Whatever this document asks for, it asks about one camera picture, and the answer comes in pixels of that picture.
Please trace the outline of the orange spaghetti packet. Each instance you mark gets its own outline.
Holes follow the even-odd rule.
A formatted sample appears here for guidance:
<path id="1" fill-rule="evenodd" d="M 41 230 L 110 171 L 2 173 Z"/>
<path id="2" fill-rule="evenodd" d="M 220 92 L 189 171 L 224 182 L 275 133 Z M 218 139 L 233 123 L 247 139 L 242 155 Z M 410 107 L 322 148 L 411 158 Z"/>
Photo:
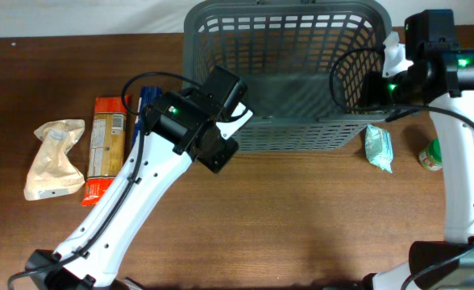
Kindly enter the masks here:
<path id="1" fill-rule="evenodd" d="M 82 206 L 96 205 L 124 161 L 127 109 L 121 97 L 96 97 Z"/>

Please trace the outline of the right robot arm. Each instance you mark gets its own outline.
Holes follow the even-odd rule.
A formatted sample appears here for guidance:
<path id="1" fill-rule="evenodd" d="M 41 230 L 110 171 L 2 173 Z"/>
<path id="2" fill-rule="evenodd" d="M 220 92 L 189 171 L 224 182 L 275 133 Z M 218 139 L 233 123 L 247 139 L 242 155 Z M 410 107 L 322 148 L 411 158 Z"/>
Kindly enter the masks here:
<path id="1" fill-rule="evenodd" d="M 360 107 L 401 118 L 427 110 L 436 130 L 446 192 L 443 240 L 414 242 L 409 258 L 367 275 L 365 289 L 474 289 L 474 50 L 456 38 L 451 10 L 424 10 L 405 35 L 384 42 L 380 76 L 364 81 Z"/>

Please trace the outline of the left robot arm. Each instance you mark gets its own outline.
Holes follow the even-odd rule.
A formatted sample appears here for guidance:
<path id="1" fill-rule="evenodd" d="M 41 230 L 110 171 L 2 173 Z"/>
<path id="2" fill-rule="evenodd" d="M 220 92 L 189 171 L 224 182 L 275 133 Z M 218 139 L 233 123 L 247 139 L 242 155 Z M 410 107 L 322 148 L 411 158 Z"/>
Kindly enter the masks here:
<path id="1" fill-rule="evenodd" d="M 253 113 L 239 97 L 166 93 L 141 110 L 126 163 L 87 218 L 54 251 L 26 263 L 38 289 L 124 289 L 119 268 L 168 188 L 195 160 L 217 173 L 239 148 L 231 137 Z"/>

